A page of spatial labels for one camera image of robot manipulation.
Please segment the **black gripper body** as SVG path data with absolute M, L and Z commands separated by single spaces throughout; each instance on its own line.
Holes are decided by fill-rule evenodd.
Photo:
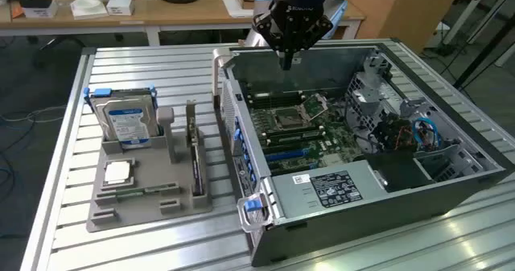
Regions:
M 279 31 L 283 33 L 286 51 L 286 23 L 290 17 L 307 16 L 318 20 L 324 15 L 326 0 L 272 0 L 271 16 Z

